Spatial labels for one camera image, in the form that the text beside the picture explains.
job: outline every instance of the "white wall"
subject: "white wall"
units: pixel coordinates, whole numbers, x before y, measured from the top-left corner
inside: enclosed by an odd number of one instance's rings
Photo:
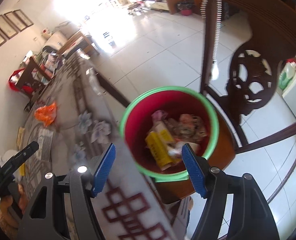
[[[13,10],[18,0],[4,0],[0,14]],[[45,40],[40,27],[33,25],[18,33],[0,47],[0,155],[9,149],[16,149],[18,128],[26,118],[24,107],[28,98],[20,92],[12,91],[8,79],[29,50],[40,51]]]
[[[14,8],[21,9],[37,26],[51,31],[68,20],[56,11],[54,0],[19,0]]]

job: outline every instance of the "trash can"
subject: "trash can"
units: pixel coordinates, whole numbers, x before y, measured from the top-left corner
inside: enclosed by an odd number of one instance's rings
[[[128,144],[140,172],[154,177],[156,182],[188,179],[183,162],[161,171],[146,146],[145,138],[152,127],[151,115],[157,110],[167,112],[167,117],[175,120],[179,120],[181,114],[200,116],[208,136],[200,142],[200,149],[196,154],[206,159],[213,153],[218,140],[217,113],[202,94],[189,88],[168,86],[155,88],[137,97],[127,107],[121,119],[120,134]]]

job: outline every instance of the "person's hand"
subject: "person's hand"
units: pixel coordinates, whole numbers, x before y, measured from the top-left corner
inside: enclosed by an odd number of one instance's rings
[[[27,204],[28,204],[28,198],[23,190],[23,186],[18,184],[18,191],[20,194],[20,199],[18,206],[22,211],[22,214],[24,214]],[[18,228],[19,224],[18,222],[11,216],[11,214],[8,212],[8,208],[12,205],[13,198],[12,196],[5,196],[0,199],[0,220],[5,220],[6,223],[14,228]]]

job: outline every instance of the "wooden chair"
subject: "wooden chair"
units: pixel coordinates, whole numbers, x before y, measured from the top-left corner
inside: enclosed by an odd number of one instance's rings
[[[277,80],[282,70],[281,62],[295,56],[296,53],[296,12],[280,0],[222,0],[248,13],[253,35],[233,54],[226,85],[227,96],[219,96],[210,86],[209,77],[212,65],[213,45],[216,26],[216,0],[209,0],[206,7],[205,51],[203,58],[200,93],[207,93],[225,112],[242,147],[235,144],[236,154],[255,150],[296,134],[296,123],[253,143],[248,143],[240,126],[241,114],[265,106],[274,95]],[[246,50],[254,50],[260,57],[248,55]],[[266,60],[270,70],[262,61]],[[240,74],[240,64],[247,70],[244,82]],[[250,84],[258,82],[263,90],[254,94]]]
[[[26,93],[22,87],[25,83],[29,83],[34,90],[34,92],[37,92],[38,94],[41,93],[41,91],[45,88],[45,85],[32,77],[32,71],[36,69],[46,80],[50,81],[51,78],[44,72],[39,65],[34,61],[33,57],[30,57],[29,63],[25,70],[23,71],[21,77],[19,78],[16,88],[19,89],[22,93],[27,95],[30,100],[32,99],[33,95]]]

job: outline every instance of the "plastic bag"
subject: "plastic bag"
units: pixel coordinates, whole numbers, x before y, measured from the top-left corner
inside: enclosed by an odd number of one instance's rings
[[[35,118],[38,121],[43,122],[44,127],[47,127],[50,125],[57,116],[57,104],[56,102],[53,102],[50,106],[42,106],[39,107],[35,111]]]

